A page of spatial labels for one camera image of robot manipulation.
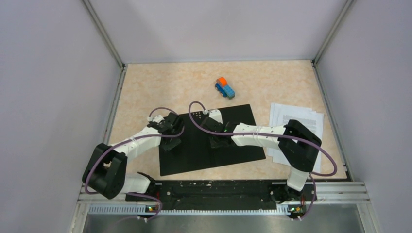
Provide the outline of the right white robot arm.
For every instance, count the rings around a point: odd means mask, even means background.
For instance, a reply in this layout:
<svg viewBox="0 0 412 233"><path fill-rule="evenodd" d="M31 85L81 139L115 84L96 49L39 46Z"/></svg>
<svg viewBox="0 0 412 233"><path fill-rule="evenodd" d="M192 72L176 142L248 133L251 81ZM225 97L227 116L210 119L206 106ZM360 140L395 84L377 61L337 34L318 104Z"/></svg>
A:
<svg viewBox="0 0 412 233"><path fill-rule="evenodd" d="M300 121L292 119L285 125L265 127L235 122L223 124L221 112L213 110L199 129L210 134L211 144L217 147L256 146L282 152L291 167L286 196L298 200L304 195L304 185L314 169L322 141Z"/></svg>

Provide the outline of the teal and black folder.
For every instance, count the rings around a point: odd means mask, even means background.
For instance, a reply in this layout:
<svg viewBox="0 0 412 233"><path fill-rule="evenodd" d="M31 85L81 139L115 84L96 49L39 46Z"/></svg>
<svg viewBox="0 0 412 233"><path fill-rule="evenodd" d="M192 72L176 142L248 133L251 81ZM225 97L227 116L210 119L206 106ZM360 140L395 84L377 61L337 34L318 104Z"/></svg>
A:
<svg viewBox="0 0 412 233"><path fill-rule="evenodd" d="M179 115L185 129L179 137L181 143L170 151L159 147L160 175L174 175L220 166L263 160L264 149L256 146L237 147L235 144L215 147L212 135L199 130L188 113Z"/></svg>

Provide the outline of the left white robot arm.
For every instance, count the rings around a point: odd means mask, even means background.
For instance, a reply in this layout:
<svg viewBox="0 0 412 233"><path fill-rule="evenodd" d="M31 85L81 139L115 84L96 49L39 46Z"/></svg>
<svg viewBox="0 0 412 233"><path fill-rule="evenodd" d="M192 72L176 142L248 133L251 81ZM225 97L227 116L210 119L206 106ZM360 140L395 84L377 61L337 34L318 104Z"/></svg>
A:
<svg viewBox="0 0 412 233"><path fill-rule="evenodd" d="M116 144L98 144L82 176L87 194L101 194L112 199L120 193L137 193L143 200L154 198L153 179L143 173L127 174L128 162L144 152L159 147L169 151L181 143L183 119L170 112L155 116L137 134Z"/></svg>

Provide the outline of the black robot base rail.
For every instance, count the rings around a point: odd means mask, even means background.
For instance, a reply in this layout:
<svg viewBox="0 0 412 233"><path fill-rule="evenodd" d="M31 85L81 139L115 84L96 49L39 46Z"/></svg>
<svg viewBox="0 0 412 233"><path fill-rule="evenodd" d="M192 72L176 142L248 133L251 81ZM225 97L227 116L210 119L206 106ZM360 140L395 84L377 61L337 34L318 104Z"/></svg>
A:
<svg viewBox="0 0 412 233"><path fill-rule="evenodd" d="M157 181L146 195L160 200L164 211L274 210L289 201L303 204L317 200L313 184L295 191L285 180Z"/></svg>

